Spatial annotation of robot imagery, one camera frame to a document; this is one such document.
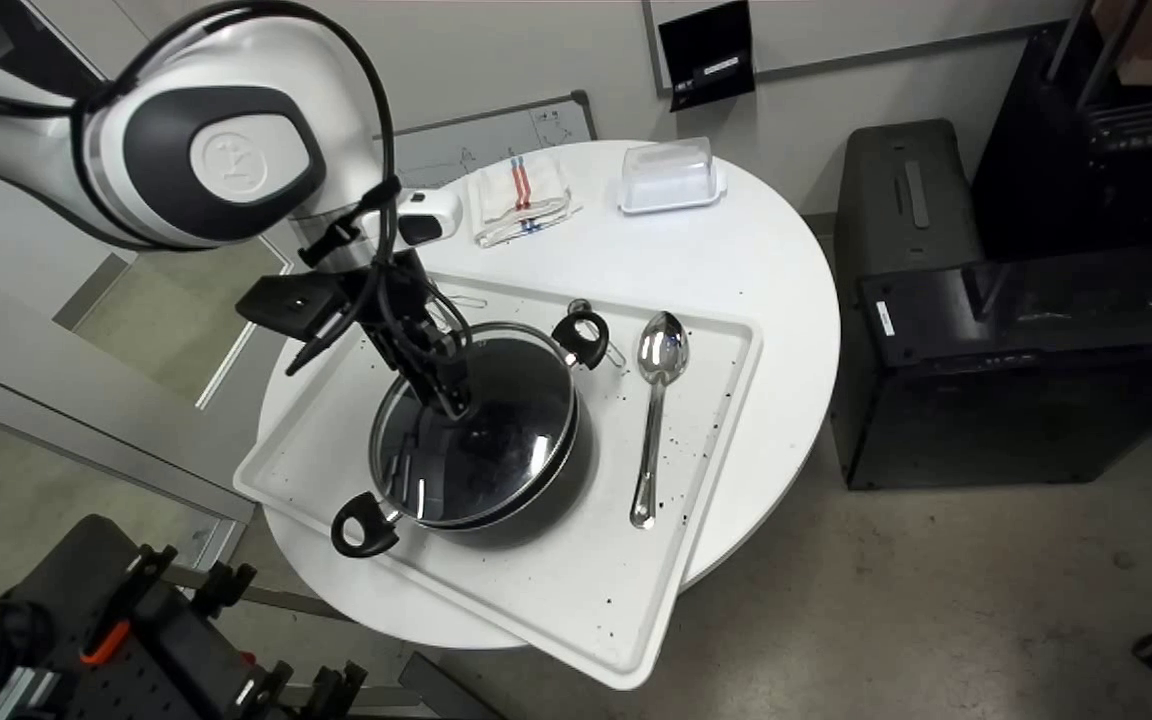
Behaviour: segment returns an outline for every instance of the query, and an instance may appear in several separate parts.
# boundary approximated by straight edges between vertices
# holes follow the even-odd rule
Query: metal spoon
[[[662,388],[671,381],[681,381],[683,369],[687,369],[683,325],[669,311],[653,318],[645,338],[641,338],[641,374],[653,384],[653,404],[648,404],[641,480],[637,480],[633,504],[629,504],[629,520],[637,528],[648,528],[654,520],[654,452],[660,452]]]

